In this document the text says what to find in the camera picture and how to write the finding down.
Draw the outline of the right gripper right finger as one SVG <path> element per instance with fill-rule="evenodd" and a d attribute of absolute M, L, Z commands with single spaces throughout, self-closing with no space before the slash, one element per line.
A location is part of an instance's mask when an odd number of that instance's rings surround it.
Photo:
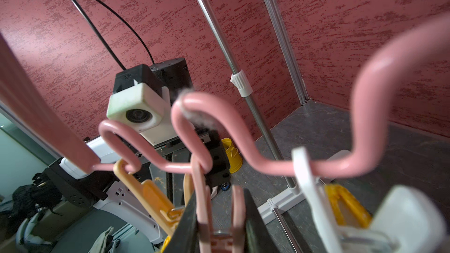
<path fill-rule="evenodd" d="M 263 222 L 253 197 L 248 189 L 244 189 L 246 207 L 245 221 L 245 253 L 278 253 L 280 252 L 271 238 Z"/>

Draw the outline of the pink clip hanger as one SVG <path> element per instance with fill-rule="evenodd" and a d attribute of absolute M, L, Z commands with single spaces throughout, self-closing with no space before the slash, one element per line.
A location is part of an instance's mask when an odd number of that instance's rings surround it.
<path fill-rule="evenodd" d="M 390 41 L 365 64 L 352 91 L 353 145 L 350 155 L 337 160 L 310 160 L 313 175 L 353 178 L 376 168 L 382 160 L 390 107 L 402 78 L 413 68 L 450 53 L 450 16 L 443 14 Z M 111 171 L 100 158 L 48 107 L 5 41 L 1 42 L 1 102 L 33 133 L 83 172 Z M 270 160 L 256 149 L 236 109 L 203 92 L 182 94 L 174 103 L 171 121 L 179 138 L 208 172 L 212 157 L 191 119 L 198 113 L 213 117 L 235 140 L 248 163 L 271 176 L 295 177 L 293 160 Z"/>

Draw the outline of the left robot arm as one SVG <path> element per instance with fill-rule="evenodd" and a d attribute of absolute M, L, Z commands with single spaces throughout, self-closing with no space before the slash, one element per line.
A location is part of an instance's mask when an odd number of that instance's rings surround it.
<path fill-rule="evenodd" d="M 132 83 L 146 83 L 159 95 L 167 87 L 170 102 L 173 103 L 177 93 L 193 86 L 186 60 L 182 57 L 147 66 L 135 66 L 116 75 L 114 93 L 120 93 Z M 196 132 L 206 144 L 213 158 L 213 169 L 206 175 L 206 183 L 215 192 L 218 187 L 228 190 L 230 187 L 230 164 L 217 131 L 198 128 Z M 149 240 L 158 245 L 166 234 L 154 219 L 128 195 L 124 185 L 112 172 L 82 172 L 68 159 L 62 158 L 49 165 L 44 174 L 56 185 L 63 196 L 73 205 L 81 208 L 93 206 L 116 215 L 122 220 L 137 226 Z"/>

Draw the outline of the yellow clothespin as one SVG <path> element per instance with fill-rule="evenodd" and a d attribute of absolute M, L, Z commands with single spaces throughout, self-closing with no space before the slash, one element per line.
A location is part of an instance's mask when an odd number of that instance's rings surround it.
<path fill-rule="evenodd" d="M 185 212 L 185 208 L 194 193 L 193 180 L 190 174 L 191 164 L 175 163 L 169 164 L 175 171 L 184 175 L 184 206 L 175 207 L 165 194 L 158 188 L 152 180 L 145 180 L 140 183 L 132 174 L 125 170 L 127 162 L 120 159 L 114 164 L 113 172 L 132 194 L 138 199 L 150 216 L 162 227 L 168 238 L 164 241 L 166 248 L 174 235 L 180 220 Z"/>

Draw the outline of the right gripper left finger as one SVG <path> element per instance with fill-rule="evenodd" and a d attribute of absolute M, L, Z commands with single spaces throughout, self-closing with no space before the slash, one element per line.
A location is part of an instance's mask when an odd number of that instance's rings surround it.
<path fill-rule="evenodd" d="M 199 227 L 196 215 L 196 195 L 192 194 L 164 253 L 198 253 Z"/>

